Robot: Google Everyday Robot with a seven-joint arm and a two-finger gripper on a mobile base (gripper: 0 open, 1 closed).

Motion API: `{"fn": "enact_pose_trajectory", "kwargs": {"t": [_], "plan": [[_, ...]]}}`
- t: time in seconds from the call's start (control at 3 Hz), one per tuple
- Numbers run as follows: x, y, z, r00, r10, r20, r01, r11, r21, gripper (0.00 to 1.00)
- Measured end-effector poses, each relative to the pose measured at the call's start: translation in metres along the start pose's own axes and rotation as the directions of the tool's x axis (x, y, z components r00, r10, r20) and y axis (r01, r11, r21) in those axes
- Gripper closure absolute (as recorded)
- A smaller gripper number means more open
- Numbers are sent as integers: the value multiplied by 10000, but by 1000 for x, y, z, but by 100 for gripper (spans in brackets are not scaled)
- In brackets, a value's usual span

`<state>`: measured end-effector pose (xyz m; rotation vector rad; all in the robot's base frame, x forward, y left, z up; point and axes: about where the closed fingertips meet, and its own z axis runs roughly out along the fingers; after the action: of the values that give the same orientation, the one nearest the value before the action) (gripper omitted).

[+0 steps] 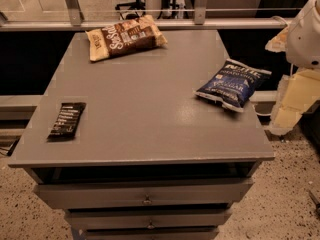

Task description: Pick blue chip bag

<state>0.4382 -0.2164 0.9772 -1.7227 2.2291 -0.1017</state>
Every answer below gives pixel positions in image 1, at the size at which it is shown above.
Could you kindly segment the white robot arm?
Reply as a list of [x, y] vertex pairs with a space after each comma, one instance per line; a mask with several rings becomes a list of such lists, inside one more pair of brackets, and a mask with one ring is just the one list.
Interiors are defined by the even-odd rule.
[[286, 59], [297, 67], [320, 68], [320, 0], [308, 0], [290, 23]]

